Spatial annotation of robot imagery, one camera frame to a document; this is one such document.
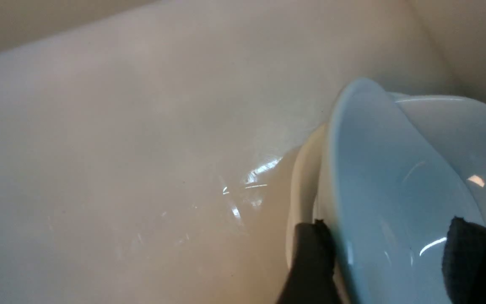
light blue bowl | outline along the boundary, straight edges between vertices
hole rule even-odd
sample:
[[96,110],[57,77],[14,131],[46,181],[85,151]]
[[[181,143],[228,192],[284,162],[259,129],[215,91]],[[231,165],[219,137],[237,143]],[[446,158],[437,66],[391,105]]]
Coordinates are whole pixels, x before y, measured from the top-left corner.
[[486,225],[486,105],[392,96],[368,79],[341,93],[318,192],[353,303],[450,303],[443,245],[454,216]]

white ceramic surface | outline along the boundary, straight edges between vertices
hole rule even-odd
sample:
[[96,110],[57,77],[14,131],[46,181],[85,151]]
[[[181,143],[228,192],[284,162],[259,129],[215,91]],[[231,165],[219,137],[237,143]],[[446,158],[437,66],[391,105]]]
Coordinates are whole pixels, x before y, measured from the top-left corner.
[[0,303],[274,302],[290,151],[339,90],[454,90],[416,20],[166,0],[0,54]]

